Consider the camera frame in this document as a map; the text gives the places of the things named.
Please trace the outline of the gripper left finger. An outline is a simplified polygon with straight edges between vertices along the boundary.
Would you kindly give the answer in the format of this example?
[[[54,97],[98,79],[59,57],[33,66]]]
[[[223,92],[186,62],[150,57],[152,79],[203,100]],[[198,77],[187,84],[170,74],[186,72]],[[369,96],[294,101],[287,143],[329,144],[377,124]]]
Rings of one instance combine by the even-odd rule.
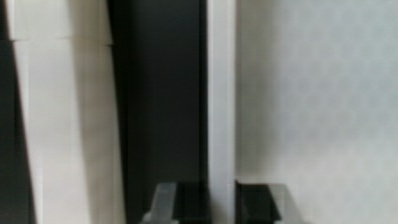
[[[152,208],[139,224],[212,224],[210,193],[200,182],[157,185]]]

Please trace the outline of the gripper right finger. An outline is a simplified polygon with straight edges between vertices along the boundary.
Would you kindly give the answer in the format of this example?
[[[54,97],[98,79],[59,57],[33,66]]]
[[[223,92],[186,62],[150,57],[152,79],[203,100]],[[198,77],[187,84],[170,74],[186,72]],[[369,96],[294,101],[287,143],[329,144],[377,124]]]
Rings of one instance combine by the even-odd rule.
[[[285,184],[237,183],[237,224],[306,224]]]

